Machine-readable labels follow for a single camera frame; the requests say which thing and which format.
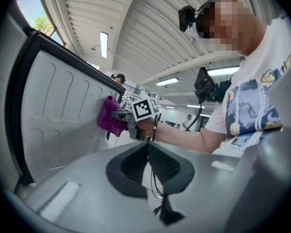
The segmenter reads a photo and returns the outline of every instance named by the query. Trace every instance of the window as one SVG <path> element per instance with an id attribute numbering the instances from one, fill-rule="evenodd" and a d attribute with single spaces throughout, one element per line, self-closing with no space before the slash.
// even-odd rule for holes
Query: window
<path id="1" fill-rule="evenodd" d="M 94 65 L 88 61 L 87 61 L 87 64 L 90 64 L 93 68 L 96 68 L 97 70 L 99 70 L 99 68 L 100 68 L 100 66 Z"/>
<path id="2" fill-rule="evenodd" d="M 65 45 L 51 18 L 44 8 L 42 0 L 16 0 L 17 5 L 28 24 L 51 37 L 61 45 Z"/>

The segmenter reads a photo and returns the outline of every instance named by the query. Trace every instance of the white panel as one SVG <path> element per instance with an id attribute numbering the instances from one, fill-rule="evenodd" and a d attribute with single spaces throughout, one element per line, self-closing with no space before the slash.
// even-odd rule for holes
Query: white panel
<path id="1" fill-rule="evenodd" d="M 27 39 L 10 15 L 0 27 L 0 182 L 10 191 L 19 179 L 20 170 L 11 154 L 5 129 L 5 96 L 15 59 Z"/>
<path id="2" fill-rule="evenodd" d="M 38 53 L 21 112 L 25 160 L 36 183 L 108 147 L 106 132 L 97 126 L 107 96 L 117 92 L 48 53 Z"/>

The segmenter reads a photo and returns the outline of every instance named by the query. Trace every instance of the fluorescent light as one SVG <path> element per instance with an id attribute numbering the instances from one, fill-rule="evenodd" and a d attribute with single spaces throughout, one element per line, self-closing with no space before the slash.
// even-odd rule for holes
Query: fluorescent light
<path id="1" fill-rule="evenodd" d="M 202 117 L 210 117 L 210 115 L 206 115 L 206 114 L 200 114 L 200 116 L 202 116 Z"/>
<path id="2" fill-rule="evenodd" d="M 107 58 L 108 51 L 108 34 L 100 32 L 100 46 L 101 46 L 101 56 Z"/>
<path id="3" fill-rule="evenodd" d="M 190 108 L 200 108 L 200 105 L 187 105 Z"/>
<path id="4" fill-rule="evenodd" d="M 169 84 L 169 83 L 176 83 L 176 82 L 179 82 L 179 79 L 172 78 L 172 79 L 169 79 L 169 80 L 164 80 L 164 81 L 158 82 L 158 83 L 156 83 L 156 85 L 162 86 L 162 85 L 166 85 L 166 84 Z"/>
<path id="5" fill-rule="evenodd" d="M 220 75 L 230 75 L 234 72 L 237 72 L 239 70 L 239 67 L 227 67 L 227 68 L 219 68 L 215 70 L 209 70 L 208 74 L 209 76 L 220 76 Z"/>

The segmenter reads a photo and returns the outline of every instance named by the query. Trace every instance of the person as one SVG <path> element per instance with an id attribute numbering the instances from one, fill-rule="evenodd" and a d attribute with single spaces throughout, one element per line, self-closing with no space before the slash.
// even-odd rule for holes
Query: person
<path id="1" fill-rule="evenodd" d="M 192 115 L 188 115 L 187 117 L 186 117 L 186 119 L 184 120 L 184 122 L 182 123 L 182 127 L 181 127 L 181 130 L 186 130 L 189 126 L 190 126 L 190 124 L 191 124 L 191 119 L 192 119 Z"/>
<path id="2" fill-rule="evenodd" d="M 124 82 L 126 81 L 125 76 L 123 74 L 117 74 L 114 78 L 114 81 L 122 86 Z"/>
<path id="3" fill-rule="evenodd" d="M 267 94 L 291 67 L 291 21 L 288 17 L 276 18 L 266 25 L 238 0 L 208 3 L 203 28 L 197 28 L 197 32 L 207 32 L 209 38 L 218 39 L 245 59 L 203 130 L 184 132 L 159 123 L 156 140 L 240 158 L 248 146 L 258 144 L 270 130 L 282 127 Z M 152 136 L 152 119 L 140 121 L 138 127 Z"/>
<path id="4" fill-rule="evenodd" d="M 180 129 L 180 124 L 175 124 L 174 125 L 174 128 L 177 129 L 177 130 L 179 130 Z"/>

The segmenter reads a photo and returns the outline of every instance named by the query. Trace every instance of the ceiling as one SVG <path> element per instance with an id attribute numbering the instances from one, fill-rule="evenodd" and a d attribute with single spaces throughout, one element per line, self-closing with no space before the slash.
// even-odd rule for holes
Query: ceiling
<path id="1" fill-rule="evenodd" d="M 178 10 L 197 8 L 206 0 L 45 0 L 63 23 L 71 44 L 84 60 L 101 69 L 123 73 L 127 79 L 151 91 L 166 94 L 177 104 L 195 103 L 193 91 L 198 69 L 237 66 L 241 61 L 227 53 L 210 52 L 194 29 L 178 28 Z M 241 0 L 263 21 L 270 23 L 280 13 L 274 0 Z M 101 57 L 100 32 L 106 32 L 108 56 Z M 158 88 L 159 79 L 178 77 L 179 82 Z"/>

